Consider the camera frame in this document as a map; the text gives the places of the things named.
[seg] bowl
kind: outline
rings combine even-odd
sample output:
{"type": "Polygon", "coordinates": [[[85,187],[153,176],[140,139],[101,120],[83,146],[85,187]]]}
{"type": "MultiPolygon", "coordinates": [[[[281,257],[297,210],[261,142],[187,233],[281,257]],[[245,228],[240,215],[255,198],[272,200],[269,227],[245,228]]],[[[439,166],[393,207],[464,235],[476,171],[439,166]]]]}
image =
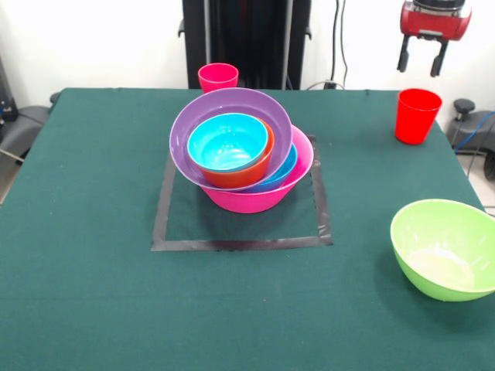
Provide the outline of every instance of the bowl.
{"type": "Polygon", "coordinates": [[[261,160],[249,168],[244,168],[238,172],[209,172],[207,170],[202,170],[204,177],[209,183],[220,188],[237,188],[249,186],[263,178],[271,159],[271,153],[273,152],[273,147],[275,145],[275,136],[273,135],[273,130],[270,128],[270,125],[264,121],[261,122],[263,122],[263,125],[268,131],[268,144],[261,160]]]}
{"type": "Polygon", "coordinates": [[[285,195],[308,173],[312,166],[314,154],[308,137],[295,126],[292,126],[292,133],[294,145],[299,156],[294,169],[277,189],[259,193],[238,193],[202,187],[203,191],[219,207],[234,213],[252,214],[271,209],[282,201],[285,195]]]}
{"type": "Polygon", "coordinates": [[[275,146],[265,176],[253,185],[228,189],[241,191],[263,182],[282,166],[292,145],[291,121],[284,108],[272,97],[257,90],[234,87],[203,94],[187,104],[173,123],[169,137],[170,155],[177,169],[198,186],[224,190],[211,185],[187,154],[187,139],[201,122],[226,113],[249,114],[266,121],[275,135],[275,146]]]}
{"type": "Polygon", "coordinates": [[[236,172],[264,153],[268,131],[256,117],[219,114],[197,126],[187,141],[191,160],[210,172],[236,172]]]}
{"type": "Polygon", "coordinates": [[[495,291],[495,220],[472,206],[425,199],[403,207],[391,224],[399,266],[418,290],[441,301],[495,291]]]}
{"type": "Polygon", "coordinates": [[[297,149],[294,145],[291,147],[291,151],[288,153],[288,157],[284,162],[284,165],[277,170],[277,172],[270,178],[265,180],[263,183],[255,185],[253,188],[246,189],[242,192],[256,193],[256,192],[266,192],[272,189],[278,188],[288,177],[291,171],[294,169],[295,163],[297,162],[297,149]]]}

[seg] purple bowl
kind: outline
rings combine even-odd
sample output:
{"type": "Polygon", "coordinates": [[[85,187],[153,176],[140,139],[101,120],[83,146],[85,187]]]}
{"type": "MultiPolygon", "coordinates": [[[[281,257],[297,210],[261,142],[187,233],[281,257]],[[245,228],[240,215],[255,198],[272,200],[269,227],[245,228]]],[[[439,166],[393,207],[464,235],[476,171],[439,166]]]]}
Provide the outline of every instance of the purple bowl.
{"type": "Polygon", "coordinates": [[[283,165],[292,146],[292,125],[284,107],[261,91],[232,87],[203,94],[180,111],[170,131],[170,154],[178,170],[198,186],[219,191],[241,191],[263,183],[283,165]],[[265,176],[252,185],[225,189],[212,186],[187,154],[187,139],[206,119],[226,113],[250,114],[266,121],[275,135],[275,146],[265,176]]]}

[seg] blue bowl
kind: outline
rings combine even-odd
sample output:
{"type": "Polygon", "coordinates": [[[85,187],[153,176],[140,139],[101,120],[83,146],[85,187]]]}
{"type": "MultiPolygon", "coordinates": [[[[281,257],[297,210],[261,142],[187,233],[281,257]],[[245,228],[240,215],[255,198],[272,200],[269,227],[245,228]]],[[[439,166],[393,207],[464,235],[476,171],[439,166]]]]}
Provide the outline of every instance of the blue bowl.
{"type": "Polygon", "coordinates": [[[210,172],[236,172],[253,165],[265,152],[268,131],[248,114],[219,114],[193,130],[187,151],[210,172]]]}
{"type": "Polygon", "coordinates": [[[267,192],[277,189],[287,179],[288,175],[292,172],[297,162],[297,148],[292,144],[291,150],[288,153],[287,159],[284,161],[282,167],[270,178],[263,183],[247,189],[244,193],[258,193],[267,192]]]}

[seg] bowl rim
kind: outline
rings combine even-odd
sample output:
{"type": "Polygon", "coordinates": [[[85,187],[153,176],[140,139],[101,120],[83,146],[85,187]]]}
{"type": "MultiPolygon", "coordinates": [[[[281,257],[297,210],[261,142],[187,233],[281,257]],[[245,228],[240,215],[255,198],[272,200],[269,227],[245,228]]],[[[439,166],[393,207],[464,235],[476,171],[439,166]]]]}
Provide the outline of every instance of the bowl rim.
{"type": "Polygon", "coordinates": [[[457,288],[455,287],[455,285],[448,285],[448,284],[443,284],[443,283],[439,283],[439,282],[436,282],[434,280],[431,280],[427,277],[425,277],[423,274],[419,273],[416,271],[416,269],[414,269],[413,267],[411,267],[411,265],[408,263],[407,259],[405,258],[404,254],[401,253],[400,250],[398,250],[396,247],[395,247],[395,243],[396,243],[396,240],[394,238],[394,226],[397,222],[397,219],[398,217],[407,209],[409,209],[410,207],[413,207],[415,205],[418,205],[418,204],[421,204],[421,203],[450,203],[450,204],[455,204],[455,205],[460,205],[460,206],[463,206],[463,207],[466,207],[467,209],[471,209],[473,211],[475,211],[476,213],[479,213],[482,217],[485,217],[487,218],[489,221],[495,223],[495,221],[492,219],[492,217],[490,215],[488,215],[487,213],[485,213],[484,211],[474,207],[474,206],[471,206],[471,205],[468,205],[466,203],[461,203],[459,201],[455,201],[453,199],[420,199],[418,201],[414,201],[413,203],[409,203],[403,207],[401,207],[394,215],[394,218],[392,219],[392,222],[391,222],[391,225],[390,225],[390,235],[391,235],[391,240],[392,240],[392,246],[394,248],[394,252],[402,259],[402,261],[410,268],[412,269],[417,275],[421,276],[423,279],[427,280],[428,282],[432,283],[432,284],[435,284],[437,286],[440,286],[442,288],[447,288],[449,290],[452,290],[452,291],[456,291],[456,292],[459,292],[459,293],[467,293],[467,294],[482,294],[482,293],[487,293],[487,292],[494,292],[495,291],[495,285],[491,286],[491,287],[487,287],[487,288],[476,288],[476,289],[460,289],[460,288],[457,288]]]}
{"type": "MultiPolygon", "coordinates": [[[[228,191],[228,192],[239,192],[239,191],[243,191],[245,189],[249,189],[249,188],[251,188],[253,186],[256,186],[257,184],[262,183],[264,180],[268,179],[269,176],[275,174],[277,172],[277,170],[282,166],[283,161],[287,158],[288,152],[290,151],[290,147],[288,149],[286,148],[287,149],[287,153],[284,156],[282,156],[283,157],[283,160],[281,160],[278,165],[273,166],[273,168],[270,168],[270,166],[271,166],[271,162],[270,162],[270,164],[268,165],[268,172],[267,172],[267,174],[265,174],[265,177],[264,178],[260,179],[258,182],[256,182],[253,185],[246,186],[246,187],[239,187],[239,188],[222,189],[222,188],[219,188],[219,187],[212,186],[212,185],[208,184],[206,181],[205,182],[201,182],[200,180],[195,179],[195,177],[191,174],[190,171],[187,171],[187,169],[184,169],[182,166],[178,166],[177,165],[177,160],[179,158],[182,159],[184,162],[188,162],[188,158],[189,158],[189,155],[187,154],[187,150],[186,150],[186,153],[182,153],[182,155],[176,154],[176,151],[173,151],[172,150],[174,148],[174,144],[172,143],[173,138],[172,138],[172,135],[171,134],[176,130],[176,127],[178,126],[177,123],[178,123],[179,119],[181,118],[181,116],[185,112],[187,112],[188,110],[190,110],[191,107],[193,107],[196,104],[198,104],[198,102],[200,100],[204,99],[204,97],[206,97],[206,96],[212,97],[213,95],[225,94],[225,93],[230,93],[230,92],[234,92],[234,91],[236,91],[236,93],[238,91],[239,92],[246,92],[246,94],[254,94],[254,95],[258,95],[259,97],[263,97],[264,100],[267,100],[267,101],[270,102],[270,104],[272,105],[273,108],[276,108],[276,110],[279,111],[278,114],[280,114],[281,116],[283,116],[282,121],[287,121],[288,124],[290,125],[290,127],[293,126],[292,125],[291,118],[289,117],[287,110],[275,98],[273,98],[271,95],[269,95],[269,94],[267,94],[267,93],[265,93],[263,91],[255,90],[255,89],[249,89],[249,88],[246,88],[246,87],[226,87],[224,89],[212,90],[212,91],[210,91],[208,93],[198,94],[197,97],[195,97],[193,100],[189,101],[180,110],[180,112],[176,115],[176,118],[174,119],[174,121],[172,123],[172,127],[171,127],[171,129],[169,131],[169,154],[170,154],[170,157],[172,158],[172,161],[174,162],[175,167],[184,176],[184,178],[188,179],[190,182],[196,184],[200,188],[209,189],[211,191],[216,191],[216,192],[225,192],[225,191],[228,191]]],[[[293,136],[293,131],[291,130],[291,133],[290,133],[291,143],[293,142],[292,136],[293,136]]]]}
{"type": "Polygon", "coordinates": [[[274,177],[273,179],[270,178],[270,179],[267,179],[265,180],[263,183],[260,183],[258,185],[255,185],[253,188],[250,188],[250,189],[246,189],[245,191],[242,191],[242,192],[246,192],[246,193],[261,193],[261,192],[268,192],[268,191],[257,191],[256,188],[259,188],[259,187],[266,187],[266,186],[270,186],[272,185],[273,183],[276,183],[276,182],[280,182],[280,186],[282,184],[284,184],[284,181],[288,178],[289,175],[291,175],[291,172],[292,170],[294,170],[294,167],[295,167],[295,164],[297,164],[297,158],[298,158],[298,152],[297,152],[297,147],[295,146],[294,143],[292,143],[291,145],[291,150],[289,151],[288,155],[290,156],[290,152],[292,152],[292,149],[294,148],[294,152],[295,152],[295,156],[294,156],[294,160],[291,162],[291,166],[290,168],[288,169],[288,171],[285,171],[283,174],[281,174],[280,176],[277,176],[277,177],[274,177]]]}
{"type": "Polygon", "coordinates": [[[207,187],[202,187],[200,186],[201,189],[205,190],[205,192],[212,192],[212,193],[215,193],[215,194],[218,194],[218,193],[226,193],[226,194],[238,194],[240,196],[243,196],[243,197],[256,197],[256,196],[266,196],[266,195],[269,195],[269,194],[272,194],[272,193],[277,193],[277,192],[282,192],[284,191],[285,189],[291,189],[293,186],[295,186],[297,183],[299,183],[301,181],[302,178],[304,178],[308,172],[311,171],[311,168],[313,166],[313,162],[315,161],[315,152],[314,152],[314,148],[312,146],[312,143],[311,141],[309,140],[308,136],[304,133],[304,131],[302,131],[301,129],[299,129],[297,126],[295,126],[294,124],[292,124],[292,131],[296,131],[298,132],[298,134],[300,134],[301,136],[304,137],[304,142],[309,145],[308,148],[310,148],[310,155],[309,155],[309,166],[308,168],[305,169],[304,173],[301,174],[297,179],[294,179],[293,181],[287,183],[287,179],[282,183],[282,185],[280,185],[279,187],[275,188],[275,189],[271,189],[269,191],[263,191],[263,192],[252,192],[252,193],[243,193],[243,192],[237,192],[237,191],[228,191],[228,190],[225,190],[225,189],[221,189],[221,190],[218,190],[218,189],[211,189],[211,188],[207,188],[207,187]]]}
{"type": "Polygon", "coordinates": [[[267,179],[266,182],[263,182],[263,183],[259,184],[259,186],[265,186],[267,184],[271,184],[273,182],[277,182],[278,180],[283,179],[285,177],[288,177],[290,175],[290,173],[292,172],[292,170],[294,170],[295,164],[297,164],[297,156],[298,156],[297,148],[295,147],[295,144],[294,143],[291,144],[291,150],[288,152],[288,155],[290,156],[290,154],[292,152],[292,149],[294,149],[295,155],[294,155],[294,158],[293,158],[292,162],[289,162],[290,167],[288,168],[288,170],[285,171],[280,176],[276,176],[276,177],[274,175],[276,175],[277,173],[275,173],[274,175],[272,175],[273,176],[273,179],[267,179]]]}
{"type": "Polygon", "coordinates": [[[187,143],[186,143],[186,147],[187,147],[187,154],[189,155],[189,158],[191,159],[191,161],[194,162],[194,164],[196,166],[199,166],[209,172],[239,172],[245,168],[250,168],[252,165],[258,163],[258,161],[264,157],[263,155],[265,154],[265,150],[266,150],[266,147],[268,145],[268,140],[269,140],[269,134],[268,134],[268,129],[266,128],[265,124],[263,124],[263,121],[260,120],[259,118],[255,117],[255,116],[252,116],[250,114],[242,114],[240,112],[227,112],[225,114],[218,114],[216,116],[212,116],[210,118],[207,118],[205,121],[201,122],[199,125],[197,125],[193,131],[191,131],[191,134],[189,134],[189,137],[187,138],[187,143]],[[211,168],[211,167],[208,167],[208,166],[205,166],[204,164],[200,164],[195,158],[194,156],[191,155],[191,152],[189,150],[189,147],[190,147],[190,143],[191,143],[191,139],[193,138],[194,134],[198,131],[198,129],[201,128],[201,126],[203,126],[203,124],[207,123],[208,121],[213,121],[215,119],[218,119],[219,117],[222,117],[222,116],[245,116],[245,117],[249,117],[250,119],[252,120],[255,120],[257,121],[260,125],[258,126],[261,126],[263,129],[263,133],[265,134],[265,136],[263,137],[263,145],[260,147],[260,149],[258,150],[258,152],[256,152],[256,155],[253,156],[252,158],[249,159],[249,161],[247,161],[245,164],[243,165],[240,165],[236,168],[227,168],[227,169],[218,169],[218,168],[211,168]]]}

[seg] blue cable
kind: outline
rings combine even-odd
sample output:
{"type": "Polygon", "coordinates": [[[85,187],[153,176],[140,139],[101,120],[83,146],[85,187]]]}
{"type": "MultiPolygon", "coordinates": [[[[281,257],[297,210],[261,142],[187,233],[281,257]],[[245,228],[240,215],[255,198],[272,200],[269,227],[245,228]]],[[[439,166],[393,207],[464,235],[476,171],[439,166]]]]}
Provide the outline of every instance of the blue cable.
{"type": "Polygon", "coordinates": [[[476,129],[474,129],[474,131],[466,138],[464,139],[463,141],[461,141],[459,143],[459,145],[457,146],[456,149],[454,149],[454,152],[457,154],[457,151],[459,149],[461,149],[462,146],[464,146],[468,141],[470,141],[478,131],[480,131],[481,127],[483,125],[485,125],[486,123],[486,120],[488,120],[490,117],[492,117],[493,115],[495,115],[495,111],[494,112],[490,112],[489,114],[486,114],[485,117],[483,117],[483,119],[480,121],[480,123],[478,124],[478,126],[476,126],[476,129]]]}

